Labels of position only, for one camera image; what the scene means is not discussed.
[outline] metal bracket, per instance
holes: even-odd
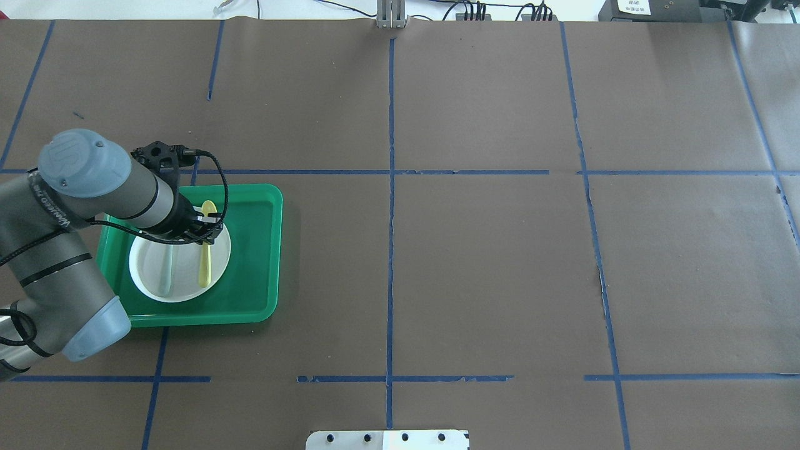
[[[469,450],[470,434],[461,430],[313,432],[306,450]]]
[[[378,0],[378,28],[406,28],[406,0]]]

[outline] blue tape line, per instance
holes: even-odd
[[[299,376],[298,383],[385,383],[385,375]]]
[[[778,186],[781,195],[781,203],[783,203],[783,210],[786,213],[786,218],[789,220],[789,227],[792,230],[792,237],[794,237],[794,245],[800,250],[800,233],[798,233],[797,223],[794,221],[794,215],[792,214],[792,208],[789,206],[789,200],[786,198],[786,190],[783,189],[783,183],[781,183],[781,177],[778,175],[778,167],[775,165],[775,158],[772,155],[772,148],[770,147],[770,142],[766,138],[766,132],[764,131],[764,125],[761,121],[761,115],[758,114],[758,109],[755,107],[755,101],[753,100],[753,93],[750,91],[750,84],[747,82],[747,77],[745,76],[745,69],[742,65],[742,58],[739,56],[739,47],[736,43],[736,36],[734,35],[734,26],[733,23],[729,20],[728,23],[728,35],[730,36],[730,45],[734,49],[734,59],[736,60],[736,68],[739,72],[739,77],[742,79],[742,85],[745,87],[745,92],[747,93],[747,102],[750,104],[750,110],[753,112],[753,117],[756,122],[756,126],[758,127],[758,135],[761,137],[761,142],[764,146],[764,151],[766,152],[766,158],[770,162],[770,169],[772,169],[773,176],[775,177],[775,184]]]
[[[217,46],[214,48],[214,61],[211,62],[211,76],[208,80],[208,95],[206,100],[211,101],[211,95],[214,93],[214,78],[217,76],[217,61],[219,61],[219,49],[222,47],[222,32],[225,30],[225,21],[219,21],[219,30],[217,31]]]
[[[773,175],[773,171],[578,171],[578,175],[721,175],[761,176]]]
[[[6,164],[6,159],[8,158],[8,153],[11,151],[11,143],[14,141],[14,136],[17,134],[17,127],[19,126],[19,121],[22,120],[22,112],[25,110],[25,105],[28,103],[28,96],[30,95],[30,90],[34,87],[34,80],[36,79],[36,74],[39,72],[39,67],[42,65],[42,59],[45,57],[45,51],[47,50],[47,44],[50,43],[50,36],[53,35],[53,27],[55,27],[55,20],[50,21],[50,26],[47,27],[47,34],[45,34],[45,40],[42,42],[42,48],[39,50],[39,56],[36,58],[36,64],[34,64],[34,69],[30,73],[30,78],[28,79],[28,86],[25,88],[25,94],[22,95],[22,101],[19,103],[19,108],[17,109],[17,116],[14,117],[14,123],[11,125],[11,132],[8,134],[8,140],[6,140],[6,147],[2,151],[2,156],[0,156],[0,168]]]
[[[386,429],[394,426],[394,38],[389,40],[389,263],[386,289]]]
[[[216,175],[215,169],[198,169],[200,175]],[[394,175],[549,175],[548,170],[512,171],[394,171]],[[371,169],[226,169],[225,175],[390,175],[387,170]]]
[[[152,383],[152,376],[84,376],[32,375],[18,376],[12,383]]]
[[[572,79],[572,66],[570,65],[570,51],[566,43],[566,28],[564,22],[558,23],[561,27],[561,42],[564,48],[564,65],[566,67],[566,79],[570,87],[570,104],[572,106],[572,118],[575,125],[575,138],[578,141],[578,149],[581,157],[581,170],[583,172],[583,189],[586,195],[586,206],[589,209],[589,223],[592,230],[592,244],[594,245],[594,259],[598,266],[600,276],[600,289],[602,294],[602,307],[606,316],[606,334],[608,336],[608,348],[611,354],[611,368],[614,371],[614,387],[617,392],[617,409],[619,413],[619,423],[622,428],[622,443],[625,450],[630,450],[630,436],[628,433],[628,419],[625,413],[625,400],[622,396],[622,381],[619,378],[619,362],[617,361],[617,345],[614,342],[614,327],[611,323],[611,310],[608,303],[608,292],[606,289],[606,273],[602,266],[602,255],[600,253],[600,239],[598,238],[597,223],[594,220],[594,206],[592,205],[591,190],[589,186],[589,175],[586,174],[586,154],[583,150],[583,138],[578,127],[578,100],[575,97],[575,86]]]
[[[198,169],[200,175],[216,175],[216,169]],[[225,175],[388,175],[389,171],[336,169],[225,169]]]
[[[142,438],[142,450],[147,450],[150,445],[150,430],[153,428],[153,416],[155,415],[155,404],[158,401],[158,385],[161,383],[161,370],[164,366],[164,354],[166,353],[166,340],[170,336],[170,328],[164,327],[161,334],[161,345],[158,348],[158,359],[155,364],[155,375],[153,376],[153,390],[150,392],[150,406],[147,408],[147,420],[145,421],[145,432]]]
[[[394,381],[403,383],[454,383],[457,381],[505,383],[513,378],[513,375],[396,375]]]
[[[447,170],[433,170],[433,171],[414,171],[404,170],[396,171],[396,175],[549,175],[550,171],[547,170],[519,170],[519,171],[447,171]]]
[[[162,376],[160,383],[210,383],[210,376]]]
[[[620,375],[622,381],[800,380],[793,373],[646,373]],[[614,381],[613,375],[586,375],[584,381]]]
[[[12,383],[153,383],[153,376],[128,375],[26,375]],[[210,383],[210,376],[162,376],[161,383]]]
[[[454,383],[458,381],[476,383],[505,383],[513,375],[394,375],[392,381],[402,383]],[[328,375],[299,376],[298,383],[385,383],[383,375]]]

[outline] black cable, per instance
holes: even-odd
[[[315,1],[316,1],[316,2],[320,2],[320,3],[328,3],[328,4],[330,4],[330,5],[336,5],[336,6],[339,6],[339,7],[341,7],[341,8],[344,8],[344,9],[346,9],[346,10],[351,10],[351,11],[357,12],[357,13],[359,13],[359,14],[363,14],[363,15],[365,15],[365,16],[367,16],[367,17],[372,17],[372,18],[374,18],[374,17],[377,17],[377,16],[378,16],[377,14],[368,14],[368,13],[365,13],[364,11],[362,11],[362,10],[357,10],[357,9],[355,9],[355,8],[353,8],[352,6],[343,5],[343,4],[341,4],[341,3],[336,3],[336,2],[330,2],[329,0],[315,0]]]
[[[541,22],[541,21],[543,21],[543,20],[544,20],[544,16],[545,16],[545,14],[547,14],[547,10],[548,10],[548,9],[549,9],[549,8],[548,8],[548,6],[545,4],[545,0],[542,0],[542,2],[541,2],[541,3],[539,3],[538,7],[537,7],[537,8],[536,8],[536,10],[534,11],[534,15],[532,15],[532,16],[530,17],[530,20],[531,20],[531,21],[536,21],[536,22]]]
[[[535,12],[536,12],[536,5],[534,5],[533,3],[526,3],[525,5],[523,5],[523,6],[522,6],[522,8],[520,8],[520,9],[519,9],[519,12],[517,12],[517,17],[515,17],[515,18],[514,18],[514,21],[515,21],[515,22],[516,22],[517,20],[519,20],[519,18],[522,16],[522,12],[523,12],[523,11],[525,10],[525,8],[527,8],[528,6],[530,6],[530,8],[533,10],[533,11],[531,11],[531,14],[533,14],[533,13],[535,13]]]
[[[17,250],[12,251],[8,255],[3,256],[2,259],[0,259],[0,266],[5,265],[6,263],[11,261],[12,259],[16,258],[17,256],[20,256],[22,253],[25,253],[26,251],[30,250],[31,248],[36,247],[37,245],[41,245],[41,244],[51,240],[52,238],[54,238],[56,236],[63,235],[66,232],[67,232],[66,229],[61,228],[61,229],[58,229],[56,231],[53,231],[52,233],[50,233],[48,235],[44,235],[43,237],[41,237],[39,239],[36,239],[33,242],[30,242],[30,243],[27,243],[27,244],[23,245],[22,247],[18,248]]]
[[[450,14],[450,12],[453,10],[453,8],[456,7],[456,5],[460,5],[460,4],[461,4],[461,2],[455,2],[452,5],[450,5],[450,7],[447,8],[447,11],[445,11],[445,17],[443,17],[442,20],[447,20],[447,15]]]
[[[0,315],[4,315],[11,318],[20,319],[23,322],[28,324],[28,328],[30,328],[30,332],[26,333],[28,336],[22,336],[22,340],[11,340],[8,338],[4,338],[0,336],[0,344],[5,344],[11,347],[24,347],[31,342],[34,342],[36,339],[36,323],[30,318],[29,315],[25,314],[22,311],[17,311],[15,309],[7,309],[7,308],[0,308]]]

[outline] label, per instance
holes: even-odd
[[[649,0],[617,0],[617,6],[623,13],[650,15]]]

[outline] white plate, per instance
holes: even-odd
[[[166,275],[170,270],[168,252],[172,247],[172,278]],[[211,284],[200,287],[201,246],[196,243],[167,245],[146,239],[136,238],[130,246],[128,267],[130,278],[142,294],[164,303],[178,303],[193,299],[213,287],[228,267],[230,259],[230,234],[222,226],[222,232],[211,246]]]

